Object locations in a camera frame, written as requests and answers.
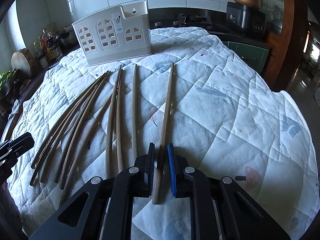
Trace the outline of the green vegetables in basin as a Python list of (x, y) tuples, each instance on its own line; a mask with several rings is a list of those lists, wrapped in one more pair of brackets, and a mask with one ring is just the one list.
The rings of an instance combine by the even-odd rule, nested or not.
[(0, 88), (2, 88), (5, 83), (9, 80), (10, 77), (12, 77), (17, 72), (17, 69), (14, 68), (13, 70), (9, 70), (5, 73), (2, 73), (0, 75)]

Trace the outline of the white quilted cloth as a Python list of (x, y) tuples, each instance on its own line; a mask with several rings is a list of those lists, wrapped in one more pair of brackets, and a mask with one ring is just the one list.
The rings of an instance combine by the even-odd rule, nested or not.
[(105, 72), (109, 80), (86, 120), (84, 131), (110, 97), (121, 66), (123, 165), (132, 156), (132, 83), (137, 65), (138, 149), (158, 145), (171, 64), (174, 68), (167, 142), (190, 166), (211, 178), (244, 176), (240, 186), (292, 239), (299, 239), (319, 211), (316, 152), (306, 120), (291, 96), (272, 92), (262, 77), (218, 37), (204, 29), (151, 31), (153, 54), (89, 66), (81, 49), (63, 57), (23, 105), (14, 138), (31, 133), (34, 147), (22, 155), (8, 180), (23, 230), (31, 235), (58, 208), (62, 191), (54, 183), (67, 130), (49, 166), (45, 183), (30, 185), (32, 160), (56, 121)]

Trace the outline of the round wooden cutting board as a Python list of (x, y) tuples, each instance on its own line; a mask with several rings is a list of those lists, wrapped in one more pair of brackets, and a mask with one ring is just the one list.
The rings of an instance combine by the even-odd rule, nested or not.
[(19, 69), (27, 78), (33, 78), (38, 74), (39, 64), (27, 48), (14, 52), (11, 57), (12, 68)]

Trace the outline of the yellow-label oil bottle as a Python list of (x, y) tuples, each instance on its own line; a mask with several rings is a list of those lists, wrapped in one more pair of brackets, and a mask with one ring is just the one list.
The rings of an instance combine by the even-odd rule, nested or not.
[(58, 60), (63, 56), (57, 36), (47, 29), (43, 29), (41, 42), (48, 61)]

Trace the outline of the white plastic utensil holder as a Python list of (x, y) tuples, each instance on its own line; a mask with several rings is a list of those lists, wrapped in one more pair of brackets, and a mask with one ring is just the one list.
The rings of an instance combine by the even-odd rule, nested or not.
[(152, 54), (146, 1), (99, 10), (72, 27), (90, 66)]

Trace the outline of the black gas stove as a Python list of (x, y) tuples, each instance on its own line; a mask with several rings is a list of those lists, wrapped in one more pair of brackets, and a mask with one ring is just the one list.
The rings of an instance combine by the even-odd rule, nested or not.
[(150, 22), (151, 28), (184, 28), (184, 27), (200, 27), (203, 29), (211, 29), (212, 21), (207, 16), (178, 14), (173, 19), (153, 20)]

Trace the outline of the black rice cooker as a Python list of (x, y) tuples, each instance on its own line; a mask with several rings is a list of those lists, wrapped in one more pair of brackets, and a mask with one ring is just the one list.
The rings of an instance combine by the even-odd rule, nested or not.
[(266, 15), (259, 9), (228, 2), (226, 22), (244, 37), (256, 40), (263, 40), (265, 37)]

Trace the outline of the wooden glass cabinet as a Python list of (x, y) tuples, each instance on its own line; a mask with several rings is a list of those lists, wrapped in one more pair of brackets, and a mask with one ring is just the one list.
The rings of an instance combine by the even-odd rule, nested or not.
[(305, 0), (261, 0), (266, 14), (267, 42), (271, 46), (263, 78), (278, 92), (287, 89), (300, 60), (308, 33), (308, 6)]

